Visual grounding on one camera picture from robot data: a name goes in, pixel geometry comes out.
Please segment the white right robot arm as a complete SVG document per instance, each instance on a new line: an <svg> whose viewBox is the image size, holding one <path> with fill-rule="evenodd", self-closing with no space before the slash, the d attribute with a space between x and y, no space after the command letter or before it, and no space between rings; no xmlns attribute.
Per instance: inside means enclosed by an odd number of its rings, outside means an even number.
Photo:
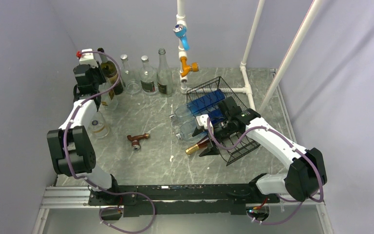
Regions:
<svg viewBox="0 0 374 234"><path fill-rule="evenodd" d="M267 195L287 194L295 201L324 200L327 175L323 155L317 148L307 149L274 129L253 109L241 109L229 97L218 102L226 123L218 127L209 114L195 118L197 129L206 130L210 142L223 150L232 150L249 138L272 153L287 169L285 174L263 174L249 183L249 197L261 202Z"/></svg>

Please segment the orange pipe valve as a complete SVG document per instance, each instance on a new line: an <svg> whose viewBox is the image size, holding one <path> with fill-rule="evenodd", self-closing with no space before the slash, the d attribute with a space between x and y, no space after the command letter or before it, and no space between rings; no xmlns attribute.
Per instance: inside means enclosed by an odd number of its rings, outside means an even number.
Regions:
<svg viewBox="0 0 374 234"><path fill-rule="evenodd" d="M199 65L196 62L193 62L192 64L187 64L187 57L182 56L180 57L180 62L182 65L182 69L180 72L181 77L186 77L190 72L198 72L199 71Z"/></svg>

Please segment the white diagonal pole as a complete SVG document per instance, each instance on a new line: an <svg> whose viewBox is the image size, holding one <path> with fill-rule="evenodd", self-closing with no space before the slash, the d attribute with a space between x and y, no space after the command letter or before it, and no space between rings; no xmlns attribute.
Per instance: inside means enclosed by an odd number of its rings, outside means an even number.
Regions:
<svg viewBox="0 0 374 234"><path fill-rule="evenodd" d="M283 78L285 72L287 71L289 65L291 64L291 61L293 60L297 50L299 49L301 43L303 42L308 30L310 29L313 21L315 20L317 14L319 13L319 10L321 6L323 5L324 0L313 0L298 31L296 32L285 56L283 57L283 60L276 72L276 75L274 76L269 88L267 89L267 93L265 94L259 108L257 109L257 112L259 114L262 114L265 110L265 108L268 105L268 102L270 101L271 97L273 96L274 91L278 87L281 79Z"/></svg>

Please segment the round clear flask bottle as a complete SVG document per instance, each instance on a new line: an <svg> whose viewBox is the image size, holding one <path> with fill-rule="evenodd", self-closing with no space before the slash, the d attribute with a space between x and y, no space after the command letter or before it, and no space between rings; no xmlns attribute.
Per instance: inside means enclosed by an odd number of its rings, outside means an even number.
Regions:
<svg viewBox="0 0 374 234"><path fill-rule="evenodd" d="M108 126L104 116L100 112L96 112L91 119L89 125L90 133L98 139L106 137L110 132L110 127Z"/></svg>

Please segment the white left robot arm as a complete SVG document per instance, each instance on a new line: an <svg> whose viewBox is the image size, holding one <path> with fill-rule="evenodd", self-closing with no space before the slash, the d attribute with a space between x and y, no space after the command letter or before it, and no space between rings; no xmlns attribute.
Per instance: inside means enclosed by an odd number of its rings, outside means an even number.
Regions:
<svg viewBox="0 0 374 234"><path fill-rule="evenodd" d="M109 205L117 203L121 192L113 176L96 164L96 155L87 129L99 110L99 86L105 78L99 65L78 65L73 69L77 84L73 88L73 109L66 121L47 133L52 166L56 174L85 180Z"/></svg>

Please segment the clear bottle dark label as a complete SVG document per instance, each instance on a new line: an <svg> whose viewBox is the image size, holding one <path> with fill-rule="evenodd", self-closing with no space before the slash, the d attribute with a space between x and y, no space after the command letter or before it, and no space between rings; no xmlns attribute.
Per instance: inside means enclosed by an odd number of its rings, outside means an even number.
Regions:
<svg viewBox="0 0 374 234"><path fill-rule="evenodd" d="M131 95L138 94L141 91L140 82L133 69L130 68L128 55L120 56L122 62L121 76L127 93Z"/></svg>

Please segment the brown gold-capped wine bottle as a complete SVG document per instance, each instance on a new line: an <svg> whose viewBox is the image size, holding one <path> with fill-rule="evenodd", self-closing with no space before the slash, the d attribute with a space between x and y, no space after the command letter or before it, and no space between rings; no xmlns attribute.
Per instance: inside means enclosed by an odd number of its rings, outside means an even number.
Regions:
<svg viewBox="0 0 374 234"><path fill-rule="evenodd" d="M207 147L207 144L210 142L210 139L209 138L204 138L202 139L201 141L197 142L196 144L194 144L193 146L187 148L185 150L185 153L187 155L191 155L193 154L194 152L200 150L200 149L203 149L205 147Z"/></svg>

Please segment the dark green wine bottle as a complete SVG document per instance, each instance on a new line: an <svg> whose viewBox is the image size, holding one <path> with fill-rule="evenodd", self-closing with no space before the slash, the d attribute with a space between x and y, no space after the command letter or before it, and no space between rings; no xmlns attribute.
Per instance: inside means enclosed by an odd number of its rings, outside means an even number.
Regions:
<svg viewBox="0 0 374 234"><path fill-rule="evenodd" d="M100 59L101 59L101 70L106 77L111 83L111 85L115 84L115 82L118 80L118 73L117 73L117 67L116 65L110 61L105 55L99 54ZM113 92L115 95L119 95L123 93L124 88L122 85L122 82L119 81L115 87L113 88Z"/></svg>

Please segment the clear black-capped bottle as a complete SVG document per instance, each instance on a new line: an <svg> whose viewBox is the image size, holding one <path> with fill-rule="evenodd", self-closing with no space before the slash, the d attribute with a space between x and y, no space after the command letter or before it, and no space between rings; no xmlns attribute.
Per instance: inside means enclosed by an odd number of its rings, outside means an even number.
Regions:
<svg viewBox="0 0 374 234"><path fill-rule="evenodd" d="M111 84L108 81L106 81L105 83L99 86L99 91L103 93L101 95L101 104L104 106L105 109L113 111L118 106L118 100L115 96L114 90L109 90L108 92L105 92L108 89L110 89L110 87Z"/></svg>

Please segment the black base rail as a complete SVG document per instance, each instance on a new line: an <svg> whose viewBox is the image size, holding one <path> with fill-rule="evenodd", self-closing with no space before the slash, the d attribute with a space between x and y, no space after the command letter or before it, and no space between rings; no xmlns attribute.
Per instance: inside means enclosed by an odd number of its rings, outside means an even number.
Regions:
<svg viewBox="0 0 374 234"><path fill-rule="evenodd" d="M118 196L90 192L90 206L123 206L124 217L152 214L245 215L251 205L279 203L275 194L263 195L253 184L119 185Z"/></svg>

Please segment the tall clear open-neck bottle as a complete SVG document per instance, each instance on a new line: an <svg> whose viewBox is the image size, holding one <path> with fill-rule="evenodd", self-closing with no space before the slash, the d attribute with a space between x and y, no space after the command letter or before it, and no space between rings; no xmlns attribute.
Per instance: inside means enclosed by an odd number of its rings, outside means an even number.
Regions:
<svg viewBox="0 0 374 234"><path fill-rule="evenodd" d="M173 94L172 71L168 66L166 51L164 48L158 50L159 66L157 70L158 89L161 95L170 97Z"/></svg>

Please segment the clear blue bottle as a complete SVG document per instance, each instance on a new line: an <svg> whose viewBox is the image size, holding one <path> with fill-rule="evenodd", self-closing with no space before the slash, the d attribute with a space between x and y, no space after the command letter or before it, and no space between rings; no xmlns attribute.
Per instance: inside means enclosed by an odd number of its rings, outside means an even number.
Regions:
<svg viewBox="0 0 374 234"><path fill-rule="evenodd" d="M225 95L222 91L213 91L178 107L171 115L169 115L169 119L171 121L186 122L193 117L208 114L211 111L216 110L218 102L224 99Z"/></svg>
<svg viewBox="0 0 374 234"><path fill-rule="evenodd" d="M208 115L213 125L216 125L224 121L224 116L222 115L222 112L219 109L209 112ZM206 136L206 134L203 134L196 137L191 137L194 129L197 128L195 119L196 117L188 117L187 120L176 130L174 135L177 140L190 141L193 139L198 139L200 137Z"/></svg>

